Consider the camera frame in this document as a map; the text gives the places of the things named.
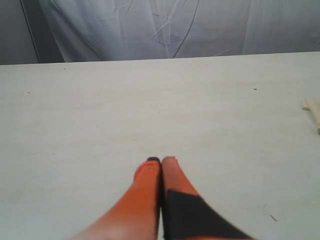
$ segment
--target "small dark speck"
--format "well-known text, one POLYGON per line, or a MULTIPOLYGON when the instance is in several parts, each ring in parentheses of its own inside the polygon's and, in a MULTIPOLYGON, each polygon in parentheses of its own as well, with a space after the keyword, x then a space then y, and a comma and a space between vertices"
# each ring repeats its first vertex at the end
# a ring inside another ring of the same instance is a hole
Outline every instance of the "small dark speck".
POLYGON ((275 219, 274 216, 272 216, 272 215, 269 215, 269 216, 272 217, 273 220, 275 220, 276 222, 278 222, 278 220, 275 219))

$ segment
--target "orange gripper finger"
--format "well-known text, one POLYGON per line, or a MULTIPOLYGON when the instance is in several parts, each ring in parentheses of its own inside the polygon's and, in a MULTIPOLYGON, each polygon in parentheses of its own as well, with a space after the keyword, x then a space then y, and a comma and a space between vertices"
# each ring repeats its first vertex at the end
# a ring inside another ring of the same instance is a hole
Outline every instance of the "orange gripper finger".
POLYGON ((252 239, 217 212, 199 195, 174 156, 162 160, 165 240, 252 239))
POLYGON ((133 184, 100 219, 71 240, 156 240, 158 236, 161 163, 143 162, 133 184))

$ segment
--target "white fabric backdrop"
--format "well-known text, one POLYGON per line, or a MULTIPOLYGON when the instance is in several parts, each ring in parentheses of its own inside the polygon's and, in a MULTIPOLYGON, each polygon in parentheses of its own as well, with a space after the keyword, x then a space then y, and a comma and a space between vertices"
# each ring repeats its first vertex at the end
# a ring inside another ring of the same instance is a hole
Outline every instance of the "white fabric backdrop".
POLYGON ((320 51, 320 0, 40 0, 66 62, 320 51))

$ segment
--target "gray wall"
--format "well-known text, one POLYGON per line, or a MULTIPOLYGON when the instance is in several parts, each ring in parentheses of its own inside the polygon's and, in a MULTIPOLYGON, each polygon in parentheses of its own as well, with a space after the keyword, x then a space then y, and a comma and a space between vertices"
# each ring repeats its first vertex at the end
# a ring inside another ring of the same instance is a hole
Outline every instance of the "gray wall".
POLYGON ((38 58, 20 0, 0 0, 0 65, 35 63, 38 58))

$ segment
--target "table surface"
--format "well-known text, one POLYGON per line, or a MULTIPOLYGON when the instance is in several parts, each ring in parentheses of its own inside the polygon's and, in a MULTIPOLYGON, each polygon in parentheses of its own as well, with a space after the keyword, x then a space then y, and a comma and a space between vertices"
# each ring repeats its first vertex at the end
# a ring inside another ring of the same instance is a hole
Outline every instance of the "table surface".
POLYGON ((319 63, 310 52, 0 66, 0 238, 67 239, 147 157, 177 156, 253 237, 320 239, 320 136, 301 109, 319 96, 319 63))

